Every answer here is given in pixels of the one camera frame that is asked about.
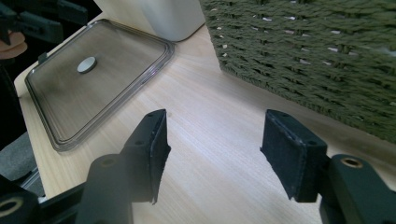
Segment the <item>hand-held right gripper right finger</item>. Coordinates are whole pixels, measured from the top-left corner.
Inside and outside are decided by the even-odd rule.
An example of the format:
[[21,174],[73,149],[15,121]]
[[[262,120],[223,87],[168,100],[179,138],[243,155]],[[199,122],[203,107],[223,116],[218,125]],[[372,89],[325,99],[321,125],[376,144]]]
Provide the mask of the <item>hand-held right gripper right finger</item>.
[[261,152],[288,197],[298,203],[317,200],[328,163],[327,144],[293,116],[268,109]]

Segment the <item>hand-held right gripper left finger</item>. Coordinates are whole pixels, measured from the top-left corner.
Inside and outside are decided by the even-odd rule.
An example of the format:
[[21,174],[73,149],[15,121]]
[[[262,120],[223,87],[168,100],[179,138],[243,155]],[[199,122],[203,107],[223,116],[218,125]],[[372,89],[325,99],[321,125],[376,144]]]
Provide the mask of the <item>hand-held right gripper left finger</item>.
[[148,113],[121,151],[134,203],[158,201],[164,167],[171,151],[167,141],[166,110]]

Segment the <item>clear lid with white knob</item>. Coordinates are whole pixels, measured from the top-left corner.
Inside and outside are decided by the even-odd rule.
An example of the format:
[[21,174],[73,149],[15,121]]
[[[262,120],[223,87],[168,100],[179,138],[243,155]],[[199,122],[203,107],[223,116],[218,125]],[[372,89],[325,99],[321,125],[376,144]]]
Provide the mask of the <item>clear lid with white knob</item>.
[[82,143],[172,58],[172,42],[114,21],[89,24],[25,84],[57,151]]

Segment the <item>cream divided storage box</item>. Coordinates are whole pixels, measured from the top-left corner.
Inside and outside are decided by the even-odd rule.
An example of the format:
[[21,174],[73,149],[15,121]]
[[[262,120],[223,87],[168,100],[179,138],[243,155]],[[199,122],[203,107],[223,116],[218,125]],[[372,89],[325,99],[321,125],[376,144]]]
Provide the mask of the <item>cream divided storage box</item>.
[[108,19],[170,41],[191,36],[204,23],[199,0],[93,0]]

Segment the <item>green woven basket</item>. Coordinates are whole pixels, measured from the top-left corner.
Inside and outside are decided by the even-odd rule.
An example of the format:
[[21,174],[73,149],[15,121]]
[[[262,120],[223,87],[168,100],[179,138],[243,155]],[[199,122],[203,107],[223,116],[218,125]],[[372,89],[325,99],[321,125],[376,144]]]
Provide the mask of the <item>green woven basket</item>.
[[396,144],[396,0],[199,0],[221,70]]

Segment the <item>metal floor rail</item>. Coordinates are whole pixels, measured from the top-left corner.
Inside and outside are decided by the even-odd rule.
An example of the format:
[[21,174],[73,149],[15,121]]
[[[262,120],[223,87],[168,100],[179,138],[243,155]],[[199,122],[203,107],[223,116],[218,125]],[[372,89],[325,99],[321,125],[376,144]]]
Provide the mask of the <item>metal floor rail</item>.
[[34,169],[27,176],[27,178],[21,183],[21,187],[23,189],[33,192],[38,197],[42,197],[45,194],[40,178],[40,173],[37,169]]

